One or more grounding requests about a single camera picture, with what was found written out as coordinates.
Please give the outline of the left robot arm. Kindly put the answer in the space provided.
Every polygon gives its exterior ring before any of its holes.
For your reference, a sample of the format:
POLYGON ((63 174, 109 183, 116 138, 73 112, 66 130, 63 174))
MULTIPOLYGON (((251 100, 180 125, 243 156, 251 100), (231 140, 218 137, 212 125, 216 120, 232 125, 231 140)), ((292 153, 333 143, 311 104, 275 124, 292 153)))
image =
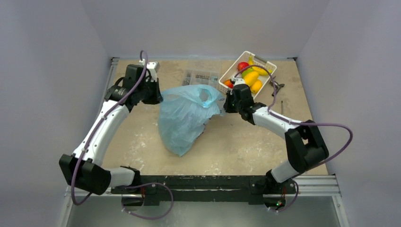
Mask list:
POLYGON ((64 154, 59 160, 68 185, 96 195, 118 186, 128 193, 140 190, 137 169, 127 166, 104 169, 102 163, 112 138, 133 107, 140 102, 157 105, 163 101, 157 78, 159 68, 157 61, 130 64, 125 75, 107 90, 100 114, 89 133, 71 155, 64 154))

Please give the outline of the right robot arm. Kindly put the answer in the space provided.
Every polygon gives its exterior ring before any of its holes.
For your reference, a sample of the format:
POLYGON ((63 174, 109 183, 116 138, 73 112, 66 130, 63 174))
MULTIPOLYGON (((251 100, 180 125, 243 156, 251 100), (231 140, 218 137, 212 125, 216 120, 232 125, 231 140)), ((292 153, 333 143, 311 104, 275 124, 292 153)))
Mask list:
POLYGON ((270 192, 278 192, 286 180, 317 166, 329 156, 314 121, 296 121, 255 102, 246 84, 235 85, 227 92, 224 110, 238 113, 243 120, 266 128, 285 140, 286 161, 266 173, 265 185, 270 192))

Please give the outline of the light blue plastic bag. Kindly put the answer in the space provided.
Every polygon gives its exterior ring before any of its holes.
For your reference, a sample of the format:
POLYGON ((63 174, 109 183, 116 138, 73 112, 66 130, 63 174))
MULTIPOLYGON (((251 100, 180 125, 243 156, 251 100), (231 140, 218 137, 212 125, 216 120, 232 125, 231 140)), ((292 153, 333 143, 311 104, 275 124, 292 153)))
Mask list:
POLYGON ((225 97, 210 85, 169 88, 161 96, 159 136, 165 148, 180 157, 191 149, 213 116, 225 114, 225 97))

